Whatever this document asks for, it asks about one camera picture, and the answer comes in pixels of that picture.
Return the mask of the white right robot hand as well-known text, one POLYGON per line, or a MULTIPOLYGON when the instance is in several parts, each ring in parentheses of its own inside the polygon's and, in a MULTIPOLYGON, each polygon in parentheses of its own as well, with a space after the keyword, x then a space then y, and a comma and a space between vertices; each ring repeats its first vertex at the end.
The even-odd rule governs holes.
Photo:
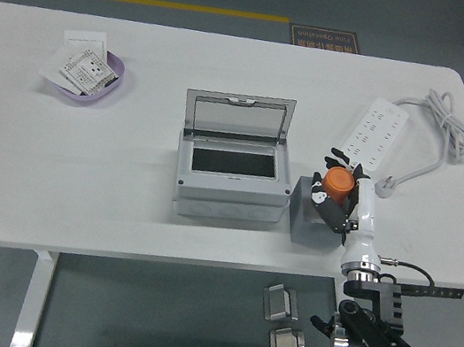
POLYGON ((344 209, 333 197, 333 189, 323 184, 325 175, 313 174, 311 201, 326 225, 343 237, 345 253, 341 258, 343 276, 349 280, 376 281, 381 260, 375 252, 375 185, 360 163, 353 163, 337 148, 324 158, 328 172, 342 169, 349 175, 352 190, 346 193, 349 206, 344 209))

